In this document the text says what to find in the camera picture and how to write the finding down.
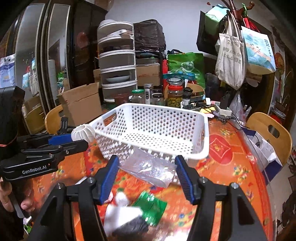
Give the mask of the person's left hand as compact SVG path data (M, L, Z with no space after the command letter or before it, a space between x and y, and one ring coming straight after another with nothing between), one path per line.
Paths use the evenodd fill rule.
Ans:
M5 181L1 177L1 204L4 209L8 212L15 211L15 206L18 204L16 197L17 195L19 195L21 199L21 203L19 204L20 208L29 213L34 211L35 194L32 179L21 180L20 187L18 189L15 189L15 191L18 191L18 193L15 194L11 183Z

